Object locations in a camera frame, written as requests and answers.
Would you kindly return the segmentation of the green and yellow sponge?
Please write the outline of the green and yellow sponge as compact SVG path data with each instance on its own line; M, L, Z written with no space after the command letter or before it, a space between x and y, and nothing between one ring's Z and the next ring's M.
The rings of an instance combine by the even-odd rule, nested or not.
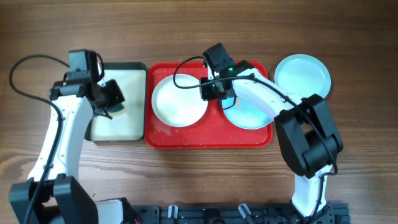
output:
M123 106L122 103L120 103L120 104L118 104L118 105L116 105L116 106L110 108L108 111L109 111L110 113L117 113L117 112L122 111L123 109L124 109L124 106Z

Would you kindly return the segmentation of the light blue plate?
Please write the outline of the light blue plate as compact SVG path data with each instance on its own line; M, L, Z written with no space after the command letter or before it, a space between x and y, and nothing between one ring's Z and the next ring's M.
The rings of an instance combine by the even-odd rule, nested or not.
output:
M272 122L259 108L238 97L220 100L219 107L233 125L242 129L260 129Z

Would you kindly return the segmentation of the white plate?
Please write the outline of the white plate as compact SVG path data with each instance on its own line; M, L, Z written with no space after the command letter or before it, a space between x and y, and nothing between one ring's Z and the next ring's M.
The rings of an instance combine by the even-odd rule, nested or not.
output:
M178 88L176 84L192 86L199 84L199 80L187 74L163 78L152 92L151 105L161 122L182 128L199 121L207 110L208 102L201 99L199 89Z

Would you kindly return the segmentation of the light green plate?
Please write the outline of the light green plate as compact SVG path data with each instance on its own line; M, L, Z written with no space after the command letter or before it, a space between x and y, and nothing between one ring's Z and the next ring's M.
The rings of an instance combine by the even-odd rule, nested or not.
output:
M327 67L319 59L306 54L284 58L275 69L274 81L281 88L304 97L317 94L326 98L332 88Z

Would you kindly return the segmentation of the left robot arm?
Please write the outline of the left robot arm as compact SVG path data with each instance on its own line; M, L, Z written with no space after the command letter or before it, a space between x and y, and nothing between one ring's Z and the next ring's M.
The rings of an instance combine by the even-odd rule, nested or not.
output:
M94 110L123 102L114 80L55 82L47 103L51 119L39 158L26 182L11 187L9 200L20 223L124 223L123 198L94 202L78 181L83 140Z

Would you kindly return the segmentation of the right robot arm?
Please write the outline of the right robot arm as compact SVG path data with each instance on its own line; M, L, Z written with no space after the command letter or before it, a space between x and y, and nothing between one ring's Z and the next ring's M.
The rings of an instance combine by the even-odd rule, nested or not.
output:
M209 76L200 80L204 100L235 96L273 120L282 157L295 174L292 204L305 221L314 221L326 205L326 180L337 174L336 159L343 149L326 101L317 94L304 97L282 89L245 60L207 59L205 66Z

